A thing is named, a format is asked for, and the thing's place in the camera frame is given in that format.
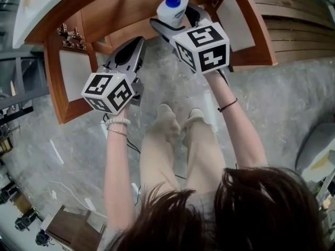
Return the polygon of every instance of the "black bracelet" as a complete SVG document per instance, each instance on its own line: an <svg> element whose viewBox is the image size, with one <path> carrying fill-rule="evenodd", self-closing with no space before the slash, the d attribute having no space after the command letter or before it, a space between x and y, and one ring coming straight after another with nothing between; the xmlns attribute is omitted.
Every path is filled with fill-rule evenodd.
<svg viewBox="0 0 335 251"><path fill-rule="evenodd" d="M228 105L222 107L221 109L218 108L218 111L219 111L219 112L222 112L222 111L224 111L225 109L227 109L229 106L233 105L233 104L236 103L236 102L237 102L237 98L236 98L236 100L235 100L234 102L232 102L232 103L230 103L230 104L228 104Z"/></svg>

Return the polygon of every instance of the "gray floor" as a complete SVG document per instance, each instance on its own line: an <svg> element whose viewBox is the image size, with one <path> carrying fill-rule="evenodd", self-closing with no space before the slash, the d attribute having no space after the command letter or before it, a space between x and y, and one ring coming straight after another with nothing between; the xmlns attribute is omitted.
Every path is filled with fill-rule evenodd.
<svg viewBox="0 0 335 251"><path fill-rule="evenodd" d="M227 166L235 156L225 122L201 75L180 66L162 40L148 42L140 77L145 85L140 107L130 108L129 139L138 148L145 130L155 119L157 106L169 102L180 124L190 109L199 107L218 136ZM259 132L267 160L273 166L295 167L302 142L320 122L333 120L335 103L335 58L264 67L230 76L233 92ZM90 198L98 212L105 214L103 182L106 137L100 125L102 113L90 112L65 125L58 125L49 96L35 99L35 111L19 119L20 130L12 137L14 149L3 157L10 174L21 185L42 216L65 204L70 211L84 209L71 192L85 203ZM185 176L186 149L176 146L175 172ZM137 186L139 156L129 150L131 181ZM54 191L53 198L49 191ZM133 190L134 199L137 191ZM94 215L93 223L105 219Z"/></svg>

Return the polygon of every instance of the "leg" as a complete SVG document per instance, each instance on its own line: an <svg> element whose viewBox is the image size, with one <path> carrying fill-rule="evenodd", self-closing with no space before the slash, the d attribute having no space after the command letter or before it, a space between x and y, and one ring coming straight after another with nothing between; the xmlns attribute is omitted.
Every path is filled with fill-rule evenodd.
<svg viewBox="0 0 335 251"><path fill-rule="evenodd" d="M14 187L13 189L9 190L8 193L9 195L13 195L14 193L16 193L19 189L17 187Z"/></svg>
<svg viewBox="0 0 335 251"><path fill-rule="evenodd" d="M183 141L187 147L186 188L197 193L216 191L226 163L212 127L205 123L199 109L191 111L184 127L187 131Z"/></svg>
<svg viewBox="0 0 335 251"><path fill-rule="evenodd" d="M180 135L180 130L171 108L166 104L160 105L158 117L142 141L140 174L144 191L159 184L162 186L158 194L180 189L173 173L173 143Z"/></svg>
<svg viewBox="0 0 335 251"><path fill-rule="evenodd" d="M9 190L12 186L15 185L14 181L11 181L10 183L8 183L5 187L3 187L1 190Z"/></svg>
<svg viewBox="0 0 335 251"><path fill-rule="evenodd" d="M29 216L31 216L34 212L35 212L35 209L31 207L31 208L29 208L29 209L27 210L26 213L24 213L24 215L22 216L22 218L29 217Z"/></svg>
<svg viewBox="0 0 335 251"><path fill-rule="evenodd" d="M37 213L33 214L33 215L29 218L29 220L30 220L30 224L31 224L32 222L34 222L34 220L35 220L36 218L38 218Z"/></svg>

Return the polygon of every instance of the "bottle label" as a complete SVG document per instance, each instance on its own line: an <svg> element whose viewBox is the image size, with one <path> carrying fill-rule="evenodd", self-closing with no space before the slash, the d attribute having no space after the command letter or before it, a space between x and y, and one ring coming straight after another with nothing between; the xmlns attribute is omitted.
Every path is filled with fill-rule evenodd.
<svg viewBox="0 0 335 251"><path fill-rule="evenodd" d="M184 14L185 10L183 9L182 11L178 12L176 15L174 15L174 19L179 19L183 14Z"/></svg>

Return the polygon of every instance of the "white spray bottle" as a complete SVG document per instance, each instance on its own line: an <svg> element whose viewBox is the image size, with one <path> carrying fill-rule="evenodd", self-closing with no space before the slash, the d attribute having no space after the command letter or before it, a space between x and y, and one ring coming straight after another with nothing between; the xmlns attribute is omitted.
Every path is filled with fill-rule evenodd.
<svg viewBox="0 0 335 251"><path fill-rule="evenodd" d="M158 19L174 28L183 21L188 0L164 0L157 8Z"/></svg>

